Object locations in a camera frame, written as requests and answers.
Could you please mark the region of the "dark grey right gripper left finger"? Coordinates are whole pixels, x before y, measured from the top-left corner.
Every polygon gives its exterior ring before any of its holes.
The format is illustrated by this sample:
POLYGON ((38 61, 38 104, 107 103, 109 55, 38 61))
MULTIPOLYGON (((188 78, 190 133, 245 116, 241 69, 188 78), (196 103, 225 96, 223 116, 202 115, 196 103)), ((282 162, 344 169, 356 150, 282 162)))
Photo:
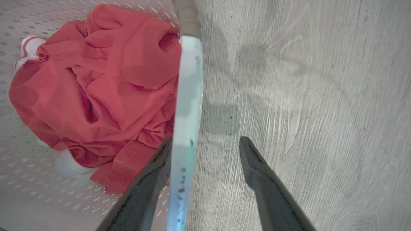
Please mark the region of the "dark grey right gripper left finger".
POLYGON ((166 138, 96 231, 150 231, 160 191, 170 176, 172 137, 166 138))

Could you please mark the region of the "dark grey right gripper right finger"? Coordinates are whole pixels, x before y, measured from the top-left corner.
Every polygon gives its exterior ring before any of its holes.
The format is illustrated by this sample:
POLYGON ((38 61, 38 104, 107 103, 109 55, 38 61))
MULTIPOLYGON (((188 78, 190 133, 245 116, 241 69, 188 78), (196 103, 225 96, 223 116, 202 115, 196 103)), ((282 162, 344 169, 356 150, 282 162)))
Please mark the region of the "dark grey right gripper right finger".
POLYGON ((239 139, 245 181, 254 191, 263 231, 316 231, 251 139, 239 139))

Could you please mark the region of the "white perforated laundry basket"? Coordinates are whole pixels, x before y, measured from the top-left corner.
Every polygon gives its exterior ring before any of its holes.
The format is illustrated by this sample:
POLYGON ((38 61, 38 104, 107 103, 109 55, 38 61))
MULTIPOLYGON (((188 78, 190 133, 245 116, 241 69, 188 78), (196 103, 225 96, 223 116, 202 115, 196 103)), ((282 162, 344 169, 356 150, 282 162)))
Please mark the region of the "white perforated laundry basket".
POLYGON ((88 180, 65 179, 57 153, 37 144, 9 102, 20 42, 46 38, 99 4, 144 11, 182 32, 182 58, 168 182, 160 191, 151 230, 184 231, 201 122, 203 52, 194 0, 0 0, 0 229, 94 231, 121 195, 88 180))

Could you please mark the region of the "red garment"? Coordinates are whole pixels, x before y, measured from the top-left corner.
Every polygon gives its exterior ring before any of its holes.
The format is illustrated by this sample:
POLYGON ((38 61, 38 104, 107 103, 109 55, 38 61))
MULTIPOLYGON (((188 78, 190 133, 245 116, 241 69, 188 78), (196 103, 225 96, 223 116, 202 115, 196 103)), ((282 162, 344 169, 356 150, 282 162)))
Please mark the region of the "red garment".
POLYGON ((123 193, 173 133, 181 56, 170 23, 101 4, 67 22, 16 73, 9 100, 45 143, 123 193))

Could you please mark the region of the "white sock with red stripe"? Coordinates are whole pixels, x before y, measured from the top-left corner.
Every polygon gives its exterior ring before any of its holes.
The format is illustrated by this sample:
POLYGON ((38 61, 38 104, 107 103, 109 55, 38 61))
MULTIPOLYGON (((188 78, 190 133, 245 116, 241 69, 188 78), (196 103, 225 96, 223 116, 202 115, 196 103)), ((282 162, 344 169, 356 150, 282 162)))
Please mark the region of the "white sock with red stripe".
POLYGON ((27 61, 38 60, 37 50, 45 42, 45 39, 34 35, 24 38, 21 42, 20 56, 14 65, 14 72, 17 72, 27 61))

